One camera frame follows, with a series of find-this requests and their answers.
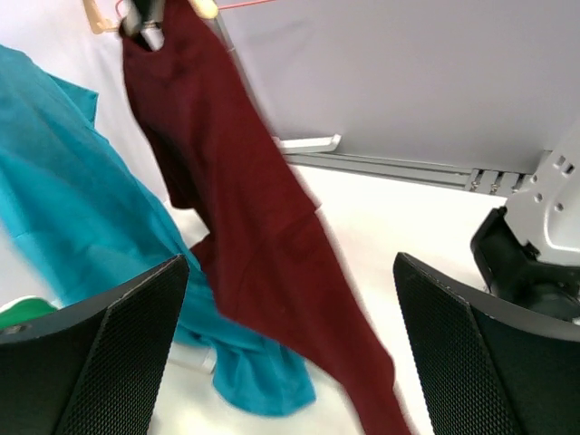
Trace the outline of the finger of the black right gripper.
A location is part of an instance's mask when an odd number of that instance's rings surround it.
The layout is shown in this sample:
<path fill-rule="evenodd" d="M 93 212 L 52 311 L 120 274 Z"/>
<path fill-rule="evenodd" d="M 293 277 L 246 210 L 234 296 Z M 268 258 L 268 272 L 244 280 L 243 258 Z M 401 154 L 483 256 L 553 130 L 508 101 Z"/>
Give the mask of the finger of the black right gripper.
<path fill-rule="evenodd" d="M 159 50 L 164 43 L 165 5 L 165 0 L 121 1 L 119 34 L 122 41 L 132 40 L 146 50 Z"/>

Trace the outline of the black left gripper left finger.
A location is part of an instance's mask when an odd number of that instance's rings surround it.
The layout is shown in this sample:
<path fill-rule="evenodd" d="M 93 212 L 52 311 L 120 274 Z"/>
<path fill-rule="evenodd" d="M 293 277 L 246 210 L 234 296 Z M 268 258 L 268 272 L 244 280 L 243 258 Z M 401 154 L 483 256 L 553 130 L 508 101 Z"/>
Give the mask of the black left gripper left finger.
<path fill-rule="evenodd" d="M 1 331 L 4 434 L 145 434 L 184 299 L 183 256 Z"/>

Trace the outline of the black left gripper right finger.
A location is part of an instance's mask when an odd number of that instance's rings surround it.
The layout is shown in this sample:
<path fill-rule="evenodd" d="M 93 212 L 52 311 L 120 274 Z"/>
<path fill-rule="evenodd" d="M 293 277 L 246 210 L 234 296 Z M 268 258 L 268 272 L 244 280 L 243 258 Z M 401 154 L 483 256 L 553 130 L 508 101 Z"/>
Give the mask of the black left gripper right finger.
<path fill-rule="evenodd" d="M 579 434 L 579 327 L 399 253 L 393 275 L 436 434 Z"/>

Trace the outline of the green t shirt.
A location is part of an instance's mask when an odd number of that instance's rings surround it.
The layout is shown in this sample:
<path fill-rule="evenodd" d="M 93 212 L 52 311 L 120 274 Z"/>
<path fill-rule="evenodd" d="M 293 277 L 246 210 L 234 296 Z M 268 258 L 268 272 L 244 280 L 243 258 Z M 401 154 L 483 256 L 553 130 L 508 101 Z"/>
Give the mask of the green t shirt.
<path fill-rule="evenodd" d="M 1 306 L 0 328 L 21 324 L 54 313 L 56 306 L 37 296 L 23 296 Z"/>

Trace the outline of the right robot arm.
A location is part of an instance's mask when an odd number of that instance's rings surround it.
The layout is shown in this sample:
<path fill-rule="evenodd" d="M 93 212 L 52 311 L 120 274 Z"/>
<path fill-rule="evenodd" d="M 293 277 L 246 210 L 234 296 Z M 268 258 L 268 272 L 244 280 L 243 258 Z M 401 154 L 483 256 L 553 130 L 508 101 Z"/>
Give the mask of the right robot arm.
<path fill-rule="evenodd" d="M 313 212 L 269 127 L 340 131 L 350 158 L 379 147 L 532 169 L 474 254 L 497 296 L 578 315 L 576 1 L 292 1 L 243 20 L 256 92 L 187 1 L 132 1 L 120 34 L 130 106 L 169 195 L 212 231 L 233 222 L 238 240 L 252 220 L 278 229 Z"/>

